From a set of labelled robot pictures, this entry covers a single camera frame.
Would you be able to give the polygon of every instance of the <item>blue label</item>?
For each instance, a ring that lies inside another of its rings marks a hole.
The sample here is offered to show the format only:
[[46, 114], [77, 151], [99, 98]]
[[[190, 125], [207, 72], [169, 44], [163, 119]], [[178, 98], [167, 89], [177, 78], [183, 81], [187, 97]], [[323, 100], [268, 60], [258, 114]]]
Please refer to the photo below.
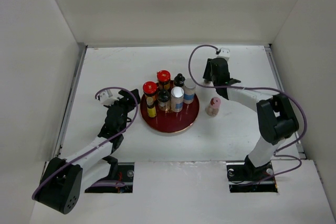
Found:
[[182, 108], [182, 106], [183, 106], [183, 102], [177, 103], [176, 106], [175, 106], [175, 108], [176, 109], [180, 109], [180, 108]]
[[193, 100], [195, 94], [184, 94], [184, 99], [185, 100]]

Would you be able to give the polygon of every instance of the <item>red lid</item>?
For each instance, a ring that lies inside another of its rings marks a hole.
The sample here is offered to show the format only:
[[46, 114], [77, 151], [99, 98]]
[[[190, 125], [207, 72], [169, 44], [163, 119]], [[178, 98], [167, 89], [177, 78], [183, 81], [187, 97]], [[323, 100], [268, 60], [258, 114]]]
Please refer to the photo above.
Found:
[[157, 90], [157, 86], [156, 83], [153, 81], [148, 81], [145, 82], [145, 84], [142, 86], [143, 92], [146, 94], [153, 94], [156, 92]]
[[167, 70], [161, 70], [157, 72], [158, 81], [166, 82], [170, 81], [170, 73]]

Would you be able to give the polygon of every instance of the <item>spice bottle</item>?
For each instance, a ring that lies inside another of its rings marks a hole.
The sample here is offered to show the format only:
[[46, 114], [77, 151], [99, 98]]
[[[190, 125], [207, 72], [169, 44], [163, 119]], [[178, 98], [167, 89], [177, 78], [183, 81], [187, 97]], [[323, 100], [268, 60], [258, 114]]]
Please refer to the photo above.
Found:
[[183, 88], [185, 78], [184, 76], [179, 73], [177, 76], [174, 78], [174, 87], [181, 87]]
[[205, 112], [209, 116], [216, 116], [219, 112], [219, 106], [221, 105], [221, 99], [218, 97], [213, 97], [210, 100], [209, 105], [205, 108]]
[[157, 95], [157, 101], [159, 102], [159, 109], [163, 111], [170, 110], [170, 94], [167, 90], [160, 90]]
[[161, 70], [157, 72], [157, 78], [159, 82], [159, 88], [169, 90], [170, 89], [170, 73], [167, 70]]
[[183, 89], [181, 87], [175, 87], [172, 89], [171, 95], [172, 95], [171, 100], [172, 111], [180, 112], [183, 107], [183, 95], [184, 95]]
[[194, 101], [194, 95], [196, 90], [196, 84], [190, 78], [184, 81], [184, 99], [183, 102], [186, 104], [190, 104]]
[[158, 97], [157, 88], [158, 87], [156, 86], [155, 82], [153, 81], [145, 82], [145, 84], [142, 86], [142, 90], [145, 95], [145, 98], [147, 99], [148, 97], [152, 97], [153, 101], [155, 102]]
[[156, 108], [154, 105], [154, 100], [152, 97], [146, 99], [147, 102], [147, 113], [150, 118], [156, 117]]

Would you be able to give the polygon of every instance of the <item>pink bottle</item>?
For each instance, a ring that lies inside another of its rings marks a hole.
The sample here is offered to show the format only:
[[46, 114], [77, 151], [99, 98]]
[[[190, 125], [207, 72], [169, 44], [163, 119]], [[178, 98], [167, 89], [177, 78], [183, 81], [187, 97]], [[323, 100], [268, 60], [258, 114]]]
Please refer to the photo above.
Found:
[[205, 112], [209, 116], [216, 116], [219, 112], [220, 105], [221, 105], [221, 99], [218, 97], [212, 97], [209, 105], [205, 108]]

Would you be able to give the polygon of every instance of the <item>white table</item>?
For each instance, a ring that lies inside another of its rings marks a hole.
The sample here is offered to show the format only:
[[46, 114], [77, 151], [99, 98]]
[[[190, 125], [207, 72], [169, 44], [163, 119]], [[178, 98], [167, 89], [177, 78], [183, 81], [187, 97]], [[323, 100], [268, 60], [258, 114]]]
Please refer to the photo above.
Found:
[[[232, 78], [247, 87], [276, 88], [276, 81], [263, 46], [231, 46], [229, 70]], [[166, 69], [174, 77], [189, 77], [187, 62], [194, 46], [90, 48], [87, 50], [61, 157], [88, 145], [99, 133], [107, 109], [93, 98], [104, 87], [119, 86], [129, 90], [156, 80], [156, 72]], [[201, 48], [194, 55], [192, 72], [202, 76], [207, 58], [215, 50]], [[210, 118], [204, 111], [214, 89], [197, 87], [200, 112], [195, 123], [180, 134], [162, 134], [149, 128], [139, 114], [124, 133], [124, 141], [113, 154], [120, 162], [135, 161], [237, 161], [243, 160], [259, 140], [257, 115], [236, 102], [222, 98], [219, 115]], [[298, 156], [295, 145], [281, 152]]]
[[[273, 161], [275, 172], [297, 161]], [[136, 162], [132, 194], [82, 194], [62, 215], [40, 203], [30, 224], [335, 224], [313, 161], [277, 177], [279, 193], [230, 193], [225, 162]]]

